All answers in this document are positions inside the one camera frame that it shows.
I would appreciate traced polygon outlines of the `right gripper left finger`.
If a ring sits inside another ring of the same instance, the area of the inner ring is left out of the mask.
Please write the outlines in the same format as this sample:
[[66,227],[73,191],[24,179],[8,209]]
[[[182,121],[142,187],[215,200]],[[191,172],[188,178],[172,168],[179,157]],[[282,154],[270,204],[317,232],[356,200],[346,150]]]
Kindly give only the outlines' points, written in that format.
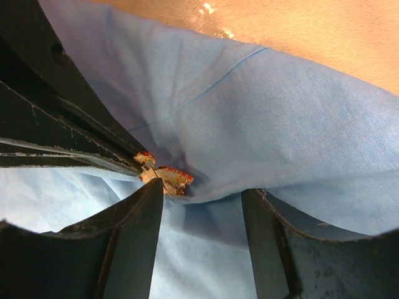
[[154,179],[57,233],[2,221],[1,297],[148,298],[162,210]]

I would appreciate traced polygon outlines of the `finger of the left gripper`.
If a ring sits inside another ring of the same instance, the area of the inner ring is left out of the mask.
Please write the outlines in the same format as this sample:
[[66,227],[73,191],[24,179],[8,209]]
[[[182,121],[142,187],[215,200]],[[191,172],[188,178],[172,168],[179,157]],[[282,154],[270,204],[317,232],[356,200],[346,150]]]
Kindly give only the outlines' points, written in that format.
[[129,153],[1,84],[1,167],[93,167],[138,176]]
[[1,2],[1,84],[39,108],[136,153],[144,147],[108,112],[72,59],[38,1]]

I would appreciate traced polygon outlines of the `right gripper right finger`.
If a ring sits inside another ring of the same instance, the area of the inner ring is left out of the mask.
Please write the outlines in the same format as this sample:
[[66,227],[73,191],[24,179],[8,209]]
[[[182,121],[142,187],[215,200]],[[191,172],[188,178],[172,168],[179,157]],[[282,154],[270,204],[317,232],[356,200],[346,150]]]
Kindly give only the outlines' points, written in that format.
[[324,224],[262,189],[241,194],[258,298],[397,298],[398,231]]

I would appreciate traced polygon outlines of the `red leaf brooch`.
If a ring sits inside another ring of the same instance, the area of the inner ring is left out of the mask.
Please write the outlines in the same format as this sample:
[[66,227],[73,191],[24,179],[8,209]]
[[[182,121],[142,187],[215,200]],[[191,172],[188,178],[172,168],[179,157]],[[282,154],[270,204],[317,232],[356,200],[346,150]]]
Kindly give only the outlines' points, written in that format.
[[169,166],[156,167],[156,159],[149,152],[139,152],[134,160],[142,167],[139,175],[143,183],[149,183],[152,179],[160,178],[163,183],[163,193],[169,196],[184,196],[186,188],[193,183],[194,178],[179,169]]

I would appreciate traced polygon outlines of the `light blue button shirt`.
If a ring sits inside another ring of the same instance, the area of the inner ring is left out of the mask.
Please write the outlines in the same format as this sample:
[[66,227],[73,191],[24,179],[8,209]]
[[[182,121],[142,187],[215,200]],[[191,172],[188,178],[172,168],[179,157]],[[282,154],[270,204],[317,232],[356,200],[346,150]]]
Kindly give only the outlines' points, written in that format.
[[[341,229],[398,231],[397,96],[109,5],[38,2],[141,152],[194,178],[184,196],[163,194],[148,298],[258,298],[241,202],[248,189]],[[60,232],[135,193],[139,175],[1,167],[1,222]]]

